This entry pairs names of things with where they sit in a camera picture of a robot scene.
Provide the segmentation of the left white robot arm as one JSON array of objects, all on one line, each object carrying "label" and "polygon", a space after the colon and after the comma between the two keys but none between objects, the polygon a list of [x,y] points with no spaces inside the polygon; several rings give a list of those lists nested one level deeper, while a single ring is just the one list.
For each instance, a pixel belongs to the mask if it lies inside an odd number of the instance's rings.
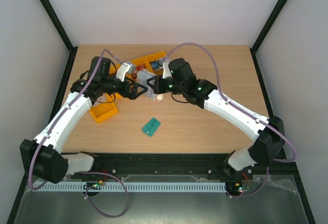
[{"label": "left white robot arm", "polygon": [[19,149],[29,184],[33,183],[33,177],[56,184],[66,175],[91,170],[93,156],[82,152],[62,155],[79,120],[104,94],[134,100],[147,91],[147,87],[127,76],[135,69],[133,63],[123,62],[114,74],[109,73],[111,65],[113,62],[108,58],[93,58],[90,70],[73,83],[66,101],[49,124],[33,140],[21,143]]}]

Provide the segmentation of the teal VIP card stack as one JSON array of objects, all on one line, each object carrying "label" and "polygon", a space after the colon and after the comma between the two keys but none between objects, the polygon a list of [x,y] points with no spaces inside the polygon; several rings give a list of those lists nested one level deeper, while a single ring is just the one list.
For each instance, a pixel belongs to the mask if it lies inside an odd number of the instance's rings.
[{"label": "teal VIP card stack", "polygon": [[152,137],[156,130],[161,125],[161,122],[157,120],[155,117],[152,117],[143,127],[142,132],[149,137]]}]

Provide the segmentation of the black frame post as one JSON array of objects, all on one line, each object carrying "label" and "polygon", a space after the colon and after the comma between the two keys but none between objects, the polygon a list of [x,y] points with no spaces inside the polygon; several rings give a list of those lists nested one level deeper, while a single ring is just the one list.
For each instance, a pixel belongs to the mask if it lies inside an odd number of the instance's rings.
[{"label": "black frame post", "polygon": [[62,23],[60,22],[50,0],[39,0],[41,5],[43,6],[45,12],[47,13],[50,21],[52,22],[53,26],[55,27],[57,33],[59,34],[60,38],[62,39],[64,45],[66,46],[69,52],[73,51],[74,46],[71,43]]},{"label": "black frame post", "polygon": [[273,10],[271,11],[268,19],[266,20],[264,26],[262,27],[259,35],[257,36],[253,46],[251,47],[251,54],[255,55],[262,43],[264,42],[266,36],[274,25],[276,19],[278,18],[280,12],[283,10],[288,0],[278,0],[275,4]]}]

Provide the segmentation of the black aluminium frame rail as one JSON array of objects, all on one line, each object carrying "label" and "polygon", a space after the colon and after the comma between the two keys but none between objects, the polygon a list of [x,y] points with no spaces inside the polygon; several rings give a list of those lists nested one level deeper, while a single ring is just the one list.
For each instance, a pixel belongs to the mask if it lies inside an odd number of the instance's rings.
[{"label": "black aluminium frame rail", "polygon": [[247,176],[264,175],[266,167],[249,166],[242,172],[226,175],[227,153],[215,154],[129,154],[88,152],[94,157],[92,171],[106,170],[118,177],[128,175],[193,175],[204,176],[210,180],[238,181]]}]

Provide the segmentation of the yellow bin with black cards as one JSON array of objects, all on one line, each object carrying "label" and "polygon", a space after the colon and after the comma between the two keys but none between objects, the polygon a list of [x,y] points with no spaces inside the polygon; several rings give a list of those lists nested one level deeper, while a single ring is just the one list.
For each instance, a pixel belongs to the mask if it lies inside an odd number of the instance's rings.
[{"label": "yellow bin with black cards", "polygon": [[115,77],[110,77],[108,94],[119,94],[121,96],[122,82]]}]

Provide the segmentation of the blue card stack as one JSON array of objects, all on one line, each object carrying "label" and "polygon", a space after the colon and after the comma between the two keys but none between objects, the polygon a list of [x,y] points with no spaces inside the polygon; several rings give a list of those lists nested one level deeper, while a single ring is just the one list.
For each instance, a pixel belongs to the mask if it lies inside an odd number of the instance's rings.
[{"label": "blue card stack", "polygon": [[150,62],[150,66],[154,72],[162,70],[162,63],[160,63],[158,60]]}]

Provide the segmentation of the yellow bin with red cards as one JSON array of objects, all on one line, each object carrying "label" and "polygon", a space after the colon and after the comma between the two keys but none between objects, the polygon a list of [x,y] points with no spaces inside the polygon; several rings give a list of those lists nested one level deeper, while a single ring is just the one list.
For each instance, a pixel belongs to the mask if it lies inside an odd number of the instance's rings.
[{"label": "yellow bin with red cards", "polygon": [[131,77],[134,80],[136,80],[137,74],[139,71],[147,70],[147,71],[153,73],[151,65],[146,57],[140,57],[140,58],[133,59],[133,60],[131,60],[131,63],[133,63],[135,65],[135,69],[133,70],[133,72],[131,74]]}]

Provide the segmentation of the left black frame post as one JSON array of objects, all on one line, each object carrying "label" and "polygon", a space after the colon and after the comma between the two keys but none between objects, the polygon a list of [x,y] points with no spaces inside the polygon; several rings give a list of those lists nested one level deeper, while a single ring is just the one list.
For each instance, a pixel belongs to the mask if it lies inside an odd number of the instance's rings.
[{"label": "left black frame post", "polygon": [[50,21],[52,22],[53,26],[55,27],[57,33],[59,34],[60,38],[62,39],[64,45],[66,46],[69,52],[73,51],[74,46],[71,43],[62,23],[60,22],[50,0],[39,0],[41,5],[43,6],[45,12],[47,13]]}]

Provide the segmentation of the yellow bin with blue cards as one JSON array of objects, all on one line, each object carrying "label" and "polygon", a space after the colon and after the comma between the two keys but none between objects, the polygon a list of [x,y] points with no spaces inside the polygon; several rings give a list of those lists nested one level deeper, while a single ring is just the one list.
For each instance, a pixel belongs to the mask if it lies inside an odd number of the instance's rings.
[{"label": "yellow bin with blue cards", "polygon": [[164,51],[160,51],[153,54],[148,54],[145,57],[149,62],[153,62],[159,60],[160,58],[166,57],[166,53]]}]

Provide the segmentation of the yellow bin with pink cards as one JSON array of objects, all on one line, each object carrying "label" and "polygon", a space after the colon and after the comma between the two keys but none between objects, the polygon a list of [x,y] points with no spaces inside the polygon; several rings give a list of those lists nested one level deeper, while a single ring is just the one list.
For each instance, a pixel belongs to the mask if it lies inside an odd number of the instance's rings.
[{"label": "yellow bin with pink cards", "polygon": [[96,106],[90,108],[90,114],[97,124],[100,124],[108,118],[118,114],[118,109],[114,103],[114,99],[108,98],[104,103],[97,103]]}]

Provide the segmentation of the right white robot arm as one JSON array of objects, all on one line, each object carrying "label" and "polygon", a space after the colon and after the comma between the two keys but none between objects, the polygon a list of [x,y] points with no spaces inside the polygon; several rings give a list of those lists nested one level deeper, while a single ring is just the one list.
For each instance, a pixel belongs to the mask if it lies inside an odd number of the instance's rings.
[{"label": "right white robot arm", "polygon": [[244,132],[252,144],[233,151],[223,164],[226,177],[236,178],[243,169],[252,165],[268,167],[277,157],[284,142],[281,118],[257,114],[235,102],[205,79],[198,79],[190,64],[183,58],[166,59],[163,74],[147,80],[155,94],[181,94],[188,103],[215,113]]}]

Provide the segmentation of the red card stack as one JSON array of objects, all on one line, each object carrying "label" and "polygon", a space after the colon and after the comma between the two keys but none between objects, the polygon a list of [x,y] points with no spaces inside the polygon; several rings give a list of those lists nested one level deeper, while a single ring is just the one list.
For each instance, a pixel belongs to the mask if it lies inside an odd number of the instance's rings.
[{"label": "red card stack", "polygon": [[139,72],[139,71],[143,71],[144,69],[146,69],[144,65],[138,65],[138,66],[136,66],[136,67],[134,68],[133,72],[131,73],[132,78],[136,78],[138,72]]}]

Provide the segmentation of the right black frame post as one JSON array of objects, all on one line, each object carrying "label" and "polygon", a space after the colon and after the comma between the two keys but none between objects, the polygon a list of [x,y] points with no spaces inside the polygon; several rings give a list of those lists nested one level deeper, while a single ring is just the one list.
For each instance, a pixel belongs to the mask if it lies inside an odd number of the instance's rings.
[{"label": "right black frame post", "polygon": [[251,54],[255,55],[262,43],[264,42],[266,36],[274,25],[276,19],[278,18],[280,12],[283,10],[288,0],[278,0],[275,4],[273,10],[271,11],[268,19],[266,20],[264,26],[262,27],[259,35],[257,36],[253,46],[251,47]]}]

